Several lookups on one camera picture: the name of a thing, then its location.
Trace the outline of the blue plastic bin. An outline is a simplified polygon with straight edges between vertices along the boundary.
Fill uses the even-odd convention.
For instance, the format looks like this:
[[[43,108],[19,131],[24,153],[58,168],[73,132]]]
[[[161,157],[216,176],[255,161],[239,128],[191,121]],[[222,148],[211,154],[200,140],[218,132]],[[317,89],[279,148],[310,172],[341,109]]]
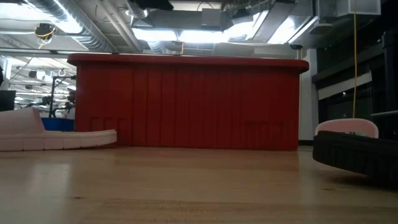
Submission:
[[[47,131],[74,131],[74,120],[65,118],[42,118]]]

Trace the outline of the black monitor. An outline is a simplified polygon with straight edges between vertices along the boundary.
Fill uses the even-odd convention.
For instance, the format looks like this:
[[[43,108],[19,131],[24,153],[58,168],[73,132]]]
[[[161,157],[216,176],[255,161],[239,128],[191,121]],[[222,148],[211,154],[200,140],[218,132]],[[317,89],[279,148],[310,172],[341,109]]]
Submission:
[[[0,112],[14,110],[15,90],[0,90]]]

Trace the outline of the black metal stand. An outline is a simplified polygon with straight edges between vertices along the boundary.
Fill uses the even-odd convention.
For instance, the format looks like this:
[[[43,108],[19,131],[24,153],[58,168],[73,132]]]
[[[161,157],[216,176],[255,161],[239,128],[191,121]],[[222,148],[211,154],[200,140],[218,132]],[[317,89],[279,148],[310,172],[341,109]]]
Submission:
[[[56,89],[56,87],[59,86],[59,84],[61,84],[66,79],[76,80],[76,75],[72,75],[69,77],[57,75],[57,76],[53,76],[53,78],[52,78],[52,88],[51,88],[51,92],[50,92],[49,118],[55,117],[56,109],[53,108],[55,89]]]

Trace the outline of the black slide sandal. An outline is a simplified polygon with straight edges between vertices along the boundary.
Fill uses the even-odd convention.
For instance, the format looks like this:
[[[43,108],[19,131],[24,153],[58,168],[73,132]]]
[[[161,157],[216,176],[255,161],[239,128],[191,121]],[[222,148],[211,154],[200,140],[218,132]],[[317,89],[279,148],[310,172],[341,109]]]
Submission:
[[[398,141],[320,131],[312,156],[328,166],[398,184]]]

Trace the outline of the red plastic bin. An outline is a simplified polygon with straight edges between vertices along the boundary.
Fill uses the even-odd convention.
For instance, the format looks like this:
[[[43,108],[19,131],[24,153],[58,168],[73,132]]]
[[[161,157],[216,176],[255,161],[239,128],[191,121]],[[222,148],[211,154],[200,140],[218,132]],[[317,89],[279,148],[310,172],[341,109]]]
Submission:
[[[118,144],[294,151],[297,59],[71,54],[75,130],[115,129]]]

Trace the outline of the silver spiral ventilation duct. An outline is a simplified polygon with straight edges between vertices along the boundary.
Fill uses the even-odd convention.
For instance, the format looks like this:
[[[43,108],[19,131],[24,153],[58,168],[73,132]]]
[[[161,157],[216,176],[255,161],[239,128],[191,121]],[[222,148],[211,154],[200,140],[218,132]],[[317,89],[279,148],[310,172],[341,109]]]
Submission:
[[[115,46],[102,34],[74,0],[23,0],[41,12],[60,30],[70,34],[90,52],[115,52]]]

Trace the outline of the pink slide sandal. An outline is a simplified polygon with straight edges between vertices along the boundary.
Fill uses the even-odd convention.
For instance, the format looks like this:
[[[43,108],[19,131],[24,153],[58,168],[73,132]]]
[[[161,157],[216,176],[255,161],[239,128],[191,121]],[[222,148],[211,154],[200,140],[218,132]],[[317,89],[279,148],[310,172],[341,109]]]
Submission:
[[[372,121],[361,118],[345,118],[325,121],[316,127],[315,135],[320,131],[355,134],[370,138],[379,137],[378,127]]]
[[[46,151],[104,146],[117,141],[114,129],[47,131],[35,108],[0,112],[0,151]]]

